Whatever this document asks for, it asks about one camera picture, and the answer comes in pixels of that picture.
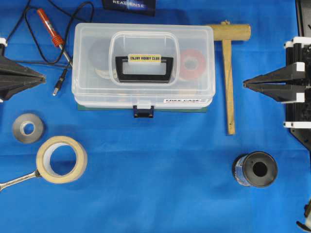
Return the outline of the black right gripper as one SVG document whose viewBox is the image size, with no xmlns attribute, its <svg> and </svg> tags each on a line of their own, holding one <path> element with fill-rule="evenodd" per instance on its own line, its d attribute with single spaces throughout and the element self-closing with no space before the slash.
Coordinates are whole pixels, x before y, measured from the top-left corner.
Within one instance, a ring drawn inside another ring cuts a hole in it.
<svg viewBox="0 0 311 233">
<path fill-rule="evenodd" d="M 311 39 L 294 37 L 284 44 L 286 66 L 244 81 L 243 86 L 286 103 L 284 127 L 311 127 Z"/>
</svg>

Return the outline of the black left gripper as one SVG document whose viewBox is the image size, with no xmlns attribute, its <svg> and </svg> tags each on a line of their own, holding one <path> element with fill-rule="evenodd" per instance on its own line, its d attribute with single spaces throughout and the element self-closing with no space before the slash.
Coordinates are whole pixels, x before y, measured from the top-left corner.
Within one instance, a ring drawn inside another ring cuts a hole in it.
<svg viewBox="0 0 311 233">
<path fill-rule="evenodd" d="M 0 101 L 4 102 L 9 100 L 13 95 L 35 87 L 39 84 L 45 83 L 46 78 L 44 75 L 28 68 L 24 67 L 13 60 L 4 57 L 6 48 L 6 39 L 0 38 Z M 6 81 L 8 77 L 27 77 L 27 78 L 39 78 L 40 80 L 28 80 L 28 81 Z"/>
</svg>

